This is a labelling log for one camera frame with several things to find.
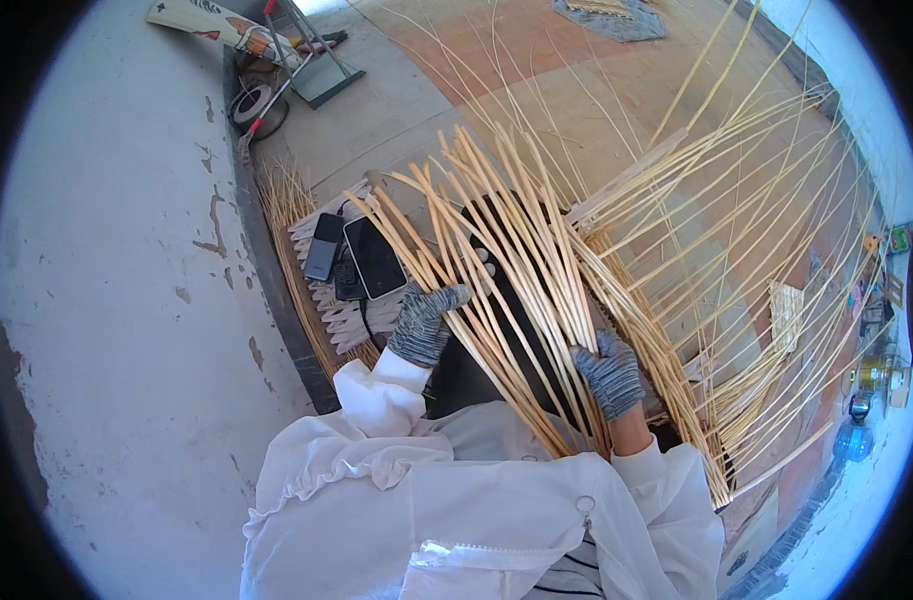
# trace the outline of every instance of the gray cloth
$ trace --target gray cloth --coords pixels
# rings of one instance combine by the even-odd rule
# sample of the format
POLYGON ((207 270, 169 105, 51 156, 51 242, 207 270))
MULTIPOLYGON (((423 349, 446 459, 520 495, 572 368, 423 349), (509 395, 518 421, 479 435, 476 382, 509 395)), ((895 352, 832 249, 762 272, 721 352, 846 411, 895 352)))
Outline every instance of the gray cloth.
POLYGON ((424 294, 416 282, 410 282, 396 330, 386 347, 414 365, 435 367, 450 339, 450 330, 440 317, 469 302, 470 294, 470 288, 462 283, 424 294))
POLYGON ((633 18, 604 12, 571 11, 566 0, 551 1, 553 10, 573 23, 617 42, 641 42, 666 37, 666 28, 660 16, 640 0, 622 0, 633 18))
POLYGON ((626 414, 642 400, 640 367, 636 353, 614 329, 597 329, 596 345, 600 358, 581 346, 570 348, 570 356, 590 392, 596 397, 607 423, 626 414))

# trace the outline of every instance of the tiled floor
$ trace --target tiled floor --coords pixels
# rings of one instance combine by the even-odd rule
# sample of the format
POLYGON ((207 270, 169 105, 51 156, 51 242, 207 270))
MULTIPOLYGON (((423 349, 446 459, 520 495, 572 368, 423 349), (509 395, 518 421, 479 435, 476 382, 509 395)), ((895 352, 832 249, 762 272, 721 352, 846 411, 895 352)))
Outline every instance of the tiled floor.
MULTIPOLYGON (((664 20, 666 39, 618 43, 584 32, 555 14, 548 0, 326 0, 318 4, 313 17, 318 28, 323 32, 346 29, 350 39, 338 52, 367 74, 315 112, 290 96, 290 114, 281 129, 255 147, 265 156, 295 156, 319 201, 339 195, 367 169, 408 174, 410 162, 422 165, 427 155, 439 156, 437 131, 449 133, 453 125, 466 126, 483 146, 493 150, 495 137, 483 117, 485 113, 504 124, 524 115, 536 130, 537 142, 551 157, 552 166, 547 168, 572 184, 571 188, 561 186, 566 188, 561 193, 569 199, 586 198, 642 154, 642 147, 655 134, 681 81, 725 10, 725 4, 718 0, 661 0, 651 6, 664 20), (438 36, 453 54, 444 53, 427 32, 438 36)), ((733 17, 722 28, 717 45, 706 54, 687 93, 680 98, 678 110, 668 119, 663 136, 687 125, 688 116, 698 110, 727 64, 744 26, 745 21, 733 17)), ((702 137, 731 115, 772 60, 773 53, 751 32, 729 77, 706 106, 703 118, 691 128, 688 139, 702 137)), ((759 91, 769 100, 800 93, 781 65, 772 69, 759 91)), ((798 129, 792 121, 779 126, 757 153, 747 153, 740 173, 751 172, 775 149, 786 148, 795 130, 799 136, 812 136, 825 134, 831 127, 815 110, 806 112, 798 129)), ((820 214, 821 204, 810 205, 809 199, 817 196, 837 163, 844 186, 841 189, 856 176, 852 162, 838 161, 845 147, 840 140, 838 134, 831 138, 831 147, 836 146, 808 175, 804 189, 791 197, 786 209, 774 211, 767 219, 765 225, 771 227, 753 228, 736 243, 734 255, 743 258, 731 263, 723 293, 746 294, 727 317, 727 324, 746 323, 747 332, 741 338, 745 343, 769 325, 768 310, 762 305, 765 295, 761 296, 764 276, 799 245, 814 211, 820 214), (757 313, 755 319, 750 317, 757 313)), ((790 160, 799 158, 800 153, 794 151, 790 160)), ((732 185, 737 174, 727 175, 715 186, 710 183, 735 159, 731 156, 729 162, 706 168, 699 178, 691 177, 667 199, 667 208, 680 207, 702 188, 710 188, 680 214, 680 219, 693 217, 678 233, 684 245, 732 210, 735 194, 723 195, 715 204, 710 199, 732 185)), ((757 179, 749 180, 746 186, 753 188, 755 182, 759 187, 776 166, 778 163, 762 168, 753 174, 757 179)), ((417 230, 428 237, 423 199, 404 184, 388 181, 391 196, 417 230)), ((788 183, 780 183, 773 198, 790 191, 788 183)), ((829 257, 835 240, 851 219, 848 202, 828 213, 826 226, 811 242, 829 266, 833 264, 829 257)), ((748 217, 737 220, 737 231, 748 217)), ((729 243, 728 234, 728 227, 719 231, 688 257, 688 264, 698 265, 706 256, 718 254, 718 249, 729 243)), ((664 252, 667 257, 673 252, 668 243, 654 246, 662 235, 642 235, 620 255, 627 263, 636 261, 634 268, 647 268, 646 264, 662 260, 664 252)), ((804 248, 786 266, 788 282, 802 287, 808 267, 804 248)), ((671 273, 669 280, 680 276, 671 273)), ((654 286, 660 285, 666 282, 654 281, 654 286)), ((685 320, 692 319, 688 315, 673 318, 684 328, 685 320)), ((844 358, 851 351, 852 346, 847 345, 844 358)), ((742 359, 753 355, 749 352, 742 359)), ((799 368, 790 367, 786 376, 795 376, 799 368)), ((827 387, 741 480, 752 478, 786 455, 826 418, 838 419, 843 396, 838 385, 827 387)), ((831 442, 832 436, 824 437, 781 474, 723 512, 728 551, 742 548, 737 555, 743 551, 748 556, 759 554, 768 546, 768 538, 773 540, 780 534, 823 474, 831 442)), ((731 565, 737 555, 727 555, 731 565)), ((743 571, 739 567, 734 573, 738 577, 743 571)))

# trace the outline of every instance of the person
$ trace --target person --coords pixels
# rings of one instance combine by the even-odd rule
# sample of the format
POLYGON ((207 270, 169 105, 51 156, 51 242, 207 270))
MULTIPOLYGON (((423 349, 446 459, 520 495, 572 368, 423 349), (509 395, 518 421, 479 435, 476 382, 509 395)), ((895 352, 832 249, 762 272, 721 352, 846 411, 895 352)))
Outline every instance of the person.
POLYGON ((597 330, 598 357, 571 349, 609 462, 552 460, 503 401, 422 418, 450 336, 441 317, 469 297, 408 289, 373 370, 354 361, 333 378, 342 410, 273 439, 240 597, 715 598, 723 528, 702 458, 657 448, 636 355, 614 330, 597 330))

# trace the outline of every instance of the debris on floor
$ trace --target debris on floor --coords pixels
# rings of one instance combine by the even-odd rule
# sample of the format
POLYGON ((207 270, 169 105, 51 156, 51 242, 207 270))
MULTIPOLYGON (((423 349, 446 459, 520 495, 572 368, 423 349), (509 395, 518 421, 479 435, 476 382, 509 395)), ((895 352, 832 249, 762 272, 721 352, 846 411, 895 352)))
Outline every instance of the debris on floor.
POLYGON ((641 2, 641 0, 620 0, 626 8, 628 16, 616 16, 598 11, 598 8, 580 8, 572 10, 570 7, 595 7, 607 5, 608 10, 613 8, 612 0, 600 2, 595 0, 552 0, 553 10, 570 19, 573 23, 585 27, 591 32, 607 36, 617 42, 642 42, 643 40, 658 40, 666 37, 666 28, 663 20, 656 12, 641 2))

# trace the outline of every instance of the work glove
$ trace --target work glove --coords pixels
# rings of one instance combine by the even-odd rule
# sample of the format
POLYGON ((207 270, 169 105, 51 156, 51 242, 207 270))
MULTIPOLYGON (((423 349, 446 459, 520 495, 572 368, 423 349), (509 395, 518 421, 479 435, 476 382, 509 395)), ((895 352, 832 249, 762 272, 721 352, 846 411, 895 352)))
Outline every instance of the work glove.
POLYGON ((469 286, 462 283, 424 294, 416 282, 410 282, 402 299, 396 331, 386 347, 418 367, 435 367, 450 339, 450 330, 441 317, 469 302, 470 294, 469 286))
POLYGON ((622 340, 615 329, 597 329, 596 358, 583 346, 570 348, 573 364, 580 371, 607 423, 615 421, 642 400, 640 367, 636 353, 622 340))

